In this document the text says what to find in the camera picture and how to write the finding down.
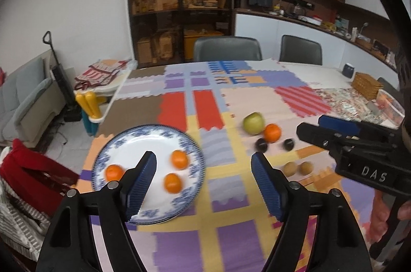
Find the right hand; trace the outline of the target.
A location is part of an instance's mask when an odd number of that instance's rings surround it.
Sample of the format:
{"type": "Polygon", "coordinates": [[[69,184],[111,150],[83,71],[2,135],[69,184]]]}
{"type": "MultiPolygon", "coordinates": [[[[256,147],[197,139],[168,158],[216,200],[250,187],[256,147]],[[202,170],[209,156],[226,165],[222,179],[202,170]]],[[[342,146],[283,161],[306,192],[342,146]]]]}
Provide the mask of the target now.
{"type": "MultiPolygon", "coordinates": [[[[373,199],[373,208],[371,211],[370,225],[366,233],[366,238],[370,243],[376,243],[381,240],[386,233],[388,225],[387,220],[390,215],[390,209],[382,199],[382,192],[375,190],[373,199]]],[[[410,220],[411,218],[411,204],[410,201],[404,203],[398,210],[398,220],[410,220]]]]}

